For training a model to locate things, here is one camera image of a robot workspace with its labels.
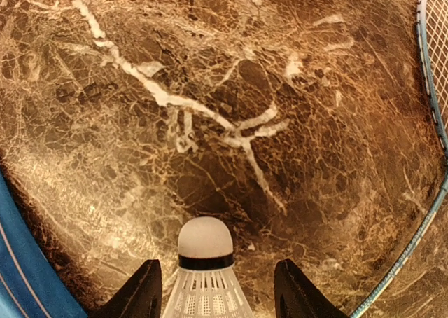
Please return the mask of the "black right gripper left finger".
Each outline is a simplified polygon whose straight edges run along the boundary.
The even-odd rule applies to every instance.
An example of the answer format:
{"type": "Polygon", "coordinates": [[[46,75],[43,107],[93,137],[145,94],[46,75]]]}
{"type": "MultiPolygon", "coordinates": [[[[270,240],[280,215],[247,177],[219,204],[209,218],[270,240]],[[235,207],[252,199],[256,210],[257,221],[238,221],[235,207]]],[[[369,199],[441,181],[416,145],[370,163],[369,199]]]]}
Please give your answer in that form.
{"type": "Polygon", "coordinates": [[[146,260],[116,294],[90,317],[158,318],[162,307],[162,271],[158,259],[146,260]]]}

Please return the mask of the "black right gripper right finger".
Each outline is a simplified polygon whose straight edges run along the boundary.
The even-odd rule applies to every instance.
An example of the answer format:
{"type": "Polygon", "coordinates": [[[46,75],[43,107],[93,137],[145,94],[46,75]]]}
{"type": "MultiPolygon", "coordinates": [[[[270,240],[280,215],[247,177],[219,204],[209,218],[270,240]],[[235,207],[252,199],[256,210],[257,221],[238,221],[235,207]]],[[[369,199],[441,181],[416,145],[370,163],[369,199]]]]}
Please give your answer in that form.
{"type": "Polygon", "coordinates": [[[289,258],[276,264],[274,299],[276,318],[348,318],[289,258]]]}

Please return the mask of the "white shuttlecock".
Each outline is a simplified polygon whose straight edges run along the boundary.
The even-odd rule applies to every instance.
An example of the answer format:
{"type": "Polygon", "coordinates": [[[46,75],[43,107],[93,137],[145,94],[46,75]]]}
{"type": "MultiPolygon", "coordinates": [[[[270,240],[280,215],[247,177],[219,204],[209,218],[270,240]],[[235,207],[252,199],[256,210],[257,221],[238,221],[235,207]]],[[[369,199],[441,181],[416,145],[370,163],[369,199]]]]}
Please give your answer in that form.
{"type": "Polygon", "coordinates": [[[234,247],[219,219],[189,220],[178,236],[178,275],[163,317],[253,317],[233,270],[234,247]]]}

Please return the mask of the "blue racket bag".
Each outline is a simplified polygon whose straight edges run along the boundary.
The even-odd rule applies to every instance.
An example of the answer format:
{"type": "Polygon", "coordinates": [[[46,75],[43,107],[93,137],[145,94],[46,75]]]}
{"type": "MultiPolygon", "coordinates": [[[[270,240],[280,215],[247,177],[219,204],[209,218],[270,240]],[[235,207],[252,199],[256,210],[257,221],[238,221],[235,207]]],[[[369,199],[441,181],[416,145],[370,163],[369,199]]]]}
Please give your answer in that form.
{"type": "Polygon", "coordinates": [[[1,179],[1,316],[87,317],[53,270],[1,179]]]}

